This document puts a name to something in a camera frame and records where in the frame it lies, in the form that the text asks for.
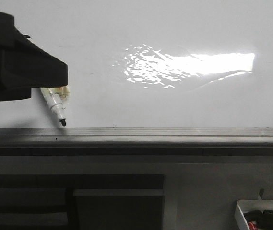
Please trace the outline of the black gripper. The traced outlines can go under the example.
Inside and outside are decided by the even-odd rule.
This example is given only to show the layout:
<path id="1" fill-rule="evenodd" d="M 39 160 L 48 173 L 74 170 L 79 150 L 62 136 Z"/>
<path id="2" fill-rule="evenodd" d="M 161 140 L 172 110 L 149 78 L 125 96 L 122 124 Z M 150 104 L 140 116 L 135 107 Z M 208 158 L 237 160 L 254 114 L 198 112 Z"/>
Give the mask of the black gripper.
<path id="1" fill-rule="evenodd" d="M 0 11 L 0 102 L 31 97 L 31 88 L 68 85 L 68 66 L 21 34 Z"/>

